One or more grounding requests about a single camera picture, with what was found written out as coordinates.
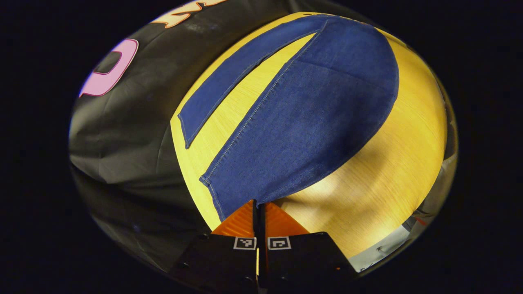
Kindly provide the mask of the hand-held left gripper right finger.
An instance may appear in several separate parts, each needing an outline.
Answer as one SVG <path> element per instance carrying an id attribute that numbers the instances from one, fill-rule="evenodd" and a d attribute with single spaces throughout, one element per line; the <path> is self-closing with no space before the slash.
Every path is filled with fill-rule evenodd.
<path id="1" fill-rule="evenodd" d="M 258 206 L 261 292 L 342 292 L 357 278 L 327 232 L 308 232 L 274 203 Z"/>

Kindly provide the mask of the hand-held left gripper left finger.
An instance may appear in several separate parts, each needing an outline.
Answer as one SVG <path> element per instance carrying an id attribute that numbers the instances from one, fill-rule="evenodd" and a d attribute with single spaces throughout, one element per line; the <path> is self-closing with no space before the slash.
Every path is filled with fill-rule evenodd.
<path id="1" fill-rule="evenodd" d="M 250 200 L 214 231 L 196 236 L 169 276 L 200 292 L 256 292 L 256 223 L 256 201 Z"/>

